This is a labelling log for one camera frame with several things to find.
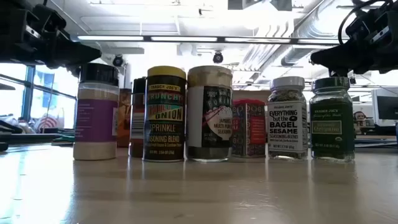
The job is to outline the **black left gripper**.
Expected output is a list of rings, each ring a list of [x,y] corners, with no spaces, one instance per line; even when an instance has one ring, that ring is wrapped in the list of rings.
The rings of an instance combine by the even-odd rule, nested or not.
[[[79,77],[80,65],[100,58],[101,51],[68,39],[66,24],[45,3],[1,0],[1,62],[66,67]]]

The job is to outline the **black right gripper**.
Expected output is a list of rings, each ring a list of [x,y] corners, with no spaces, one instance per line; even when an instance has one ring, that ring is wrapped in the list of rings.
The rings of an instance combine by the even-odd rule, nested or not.
[[[330,49],[312,53],[310,61],[329,69],[331,77],[348,72],[388,73],[397,69],[397,1],[363,11],[375,1],[353,1],[354,21],[346,28],[350,40]]]

